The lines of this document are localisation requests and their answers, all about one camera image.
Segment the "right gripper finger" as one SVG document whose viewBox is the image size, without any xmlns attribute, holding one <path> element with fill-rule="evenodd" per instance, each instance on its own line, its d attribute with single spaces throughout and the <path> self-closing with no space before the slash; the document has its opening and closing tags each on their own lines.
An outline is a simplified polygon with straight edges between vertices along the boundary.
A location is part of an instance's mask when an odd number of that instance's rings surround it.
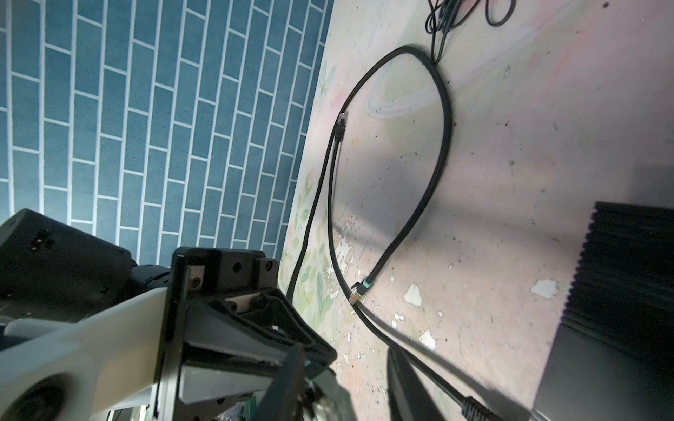
<svg viewBox="0 0 674 421">
<path fill-rule="evenodd" d="M 392 420 L 444 420 L 400 347 L 388 349 L 387 382 Z"/>
</svg>

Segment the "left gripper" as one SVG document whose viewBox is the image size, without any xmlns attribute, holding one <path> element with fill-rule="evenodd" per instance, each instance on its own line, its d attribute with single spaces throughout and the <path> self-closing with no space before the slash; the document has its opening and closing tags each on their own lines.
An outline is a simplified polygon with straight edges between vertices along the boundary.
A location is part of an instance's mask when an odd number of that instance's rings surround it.
<svg viewBox="0 0 674 421">
<path fill-rule="evenodd" d="M 305 379 L 336 350 L 303 321 L 262 251 L 180 247 L 172 256 L 154 420 L 214 420 L 266 391 L 253 420 L 298 420 Z"/>
</svg>

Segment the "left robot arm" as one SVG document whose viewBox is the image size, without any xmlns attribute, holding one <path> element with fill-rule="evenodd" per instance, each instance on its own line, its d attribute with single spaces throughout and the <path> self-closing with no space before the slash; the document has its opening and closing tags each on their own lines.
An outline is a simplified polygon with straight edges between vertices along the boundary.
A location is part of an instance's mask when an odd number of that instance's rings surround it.
<svg viewBox="0 0 674 421">
<path fill-rule="evenodd" d="M 261 251 L 180 247 L 170 266 L 24 209 L 1 228 L 1 417 L 89 420 L 147 405 L 212 420 L 315 419 L 336 352 Z"/>
</svg>

